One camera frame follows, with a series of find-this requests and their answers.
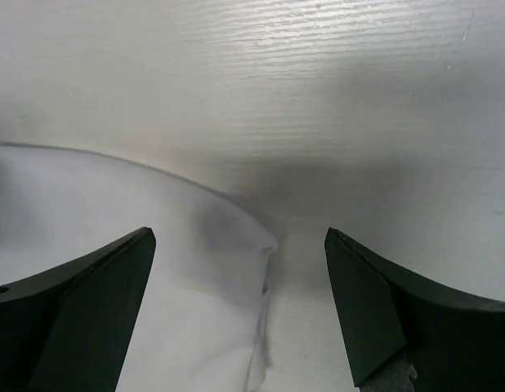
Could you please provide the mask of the white t-shirt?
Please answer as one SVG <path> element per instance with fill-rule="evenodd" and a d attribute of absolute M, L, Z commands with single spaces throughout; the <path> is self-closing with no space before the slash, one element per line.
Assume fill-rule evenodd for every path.
<path fill-rule="evenodd" d="M 257 391 L 275 237 L 233 203 L 135 163 L 0 146 L 0 285 L 141 227 L 154 263 L 121 391 Z"/>

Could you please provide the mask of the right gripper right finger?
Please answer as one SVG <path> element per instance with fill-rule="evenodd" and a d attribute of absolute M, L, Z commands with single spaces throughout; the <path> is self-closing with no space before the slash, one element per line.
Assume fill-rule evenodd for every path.
<path fill-rule="evenodd" d="M 505 391 L 505 302 L 447 287 L 337 229 L 328 276 L 362 391 Z"/>

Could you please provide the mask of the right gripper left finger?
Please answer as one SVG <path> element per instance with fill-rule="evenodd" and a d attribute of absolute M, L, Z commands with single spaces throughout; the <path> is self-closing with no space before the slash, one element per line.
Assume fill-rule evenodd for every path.
<path fill-rule="evenodd" d="M 156 248 L 142 227 L 0 286 L 0 391 L 114 391 Z"/>

